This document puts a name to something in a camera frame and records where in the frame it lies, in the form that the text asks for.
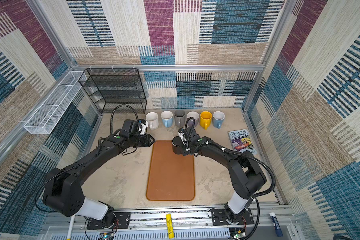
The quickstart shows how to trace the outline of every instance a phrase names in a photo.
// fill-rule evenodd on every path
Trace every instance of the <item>black mug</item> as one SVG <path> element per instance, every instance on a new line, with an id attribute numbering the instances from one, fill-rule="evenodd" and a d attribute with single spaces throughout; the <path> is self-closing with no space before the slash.
<path id="1" fill-rule="evenodd" d="M 181 137 L 175 136 L 172 138 L 172 151 L 175 154 L 180 155 L 183 153 L 182 145 L 183 145 L 183 141 L 181 141 Z"/>

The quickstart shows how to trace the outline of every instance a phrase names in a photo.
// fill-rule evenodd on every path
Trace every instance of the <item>book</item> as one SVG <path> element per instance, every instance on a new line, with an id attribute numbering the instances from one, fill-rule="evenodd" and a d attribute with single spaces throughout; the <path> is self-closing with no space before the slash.
<path id="1" fill-rule="evenodd" d="M 250 133 L 247 129 L 230 131 L 228 132 L 228 136 L 233 150 L 238 152 L 250 151 L 253 155 L 257 154 L 257 151 L 251 142 Z"/>

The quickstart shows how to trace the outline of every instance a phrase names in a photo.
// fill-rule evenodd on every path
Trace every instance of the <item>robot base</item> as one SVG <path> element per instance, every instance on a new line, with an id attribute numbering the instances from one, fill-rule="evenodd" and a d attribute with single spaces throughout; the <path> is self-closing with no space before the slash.
<path id="1" fill-rule="evenodd" d="M 115 220 L 119 220 L 119 227 L 118 229 L 126 229 L 129 226 L 129 220 L 131 213 L 130 212 L 114 212 L 115 214 Z M 101 227 L 100 224 L 96 222 L 96 220 L 92 219 L 91 222 L 87 224 L 87 230 L 99 230 L 104 229 Z"/>
<path id="2" fill-rule="evenodd" d="M 224 209 L 211 209 L 210 212 L 212 214 L 212 222 L 213 222 L 214 226 L 231 225 L 227 221 Z M 245 222 L 247 223 L 247 225 L 254 224 L 253 215 L 252 215 L 252 212 L 250 209 L 248 209 L 248 211 L 246 211 L 246 210 L 244 211 L 243 218 L 245 219 Z M 244 220 L 241 219 L 238 224 L 243 225 Z"/>

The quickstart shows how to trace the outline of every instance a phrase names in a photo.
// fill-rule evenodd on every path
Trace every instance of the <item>blue mug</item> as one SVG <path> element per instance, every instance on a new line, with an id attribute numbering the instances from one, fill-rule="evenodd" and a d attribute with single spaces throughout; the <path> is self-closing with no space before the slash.
<path id="1" fill-rule="evenodd" d="M 161 113 L 161 119 L 165 127 L 170 127 L 173 123 L 173 113 L 171 111 L 164 111 Z"/>
<path id="2" fill-rule="evenodd" d="M 223 121 L 225 119 L 225 114 L 220 111 L 216 111 L 213 113 L 213 126 L 217 128 L 221 128 L 221 125 L 223 124 Z"/>

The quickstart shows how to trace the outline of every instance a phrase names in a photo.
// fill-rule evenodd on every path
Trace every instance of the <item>patterned wall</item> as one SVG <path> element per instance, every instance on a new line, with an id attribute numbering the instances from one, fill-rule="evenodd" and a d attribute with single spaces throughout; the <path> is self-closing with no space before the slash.
<path id="1" fill-rule="evenodd" d="M 66 70 L 26 2 L 0 0 L 0 142 Z M 49 136 L 27 133 L 3 161 L 0 239 L 36 238 L 46 214 L 33 204 L 35 190 L 50 169 L 81 156 L 96 120 L 79 92 Z"/>
<path id="2" fill-rule="evenodd" d="M 0 0 L 0 142 L 66 69 L 25 0 Z"/>
<path id="3" fill-rule="evenodd" d="M 27 133 L 0 166 L 0 240 L 36 239 L 47 213 L 36 190 L 54 167 L 79 159 L 98 115 L 80 90 L 50 135 Z M 38 205 L 47 209 L 38 198 Z"/>
<path id="4" fill-rule="evenodd" d="M 147 109 L 243 107 L 256 72 L 140 72 Z"/>
<path id="5" fill-rule="evenodd" d="M 360 0 L 298 0 L 248 110 L 305 238 L 360 240 Z"/>
<path id="6" fill-rule="evenodd" d="M 78 64 L 259 64 L 284 0 L 39 0 Z"/>

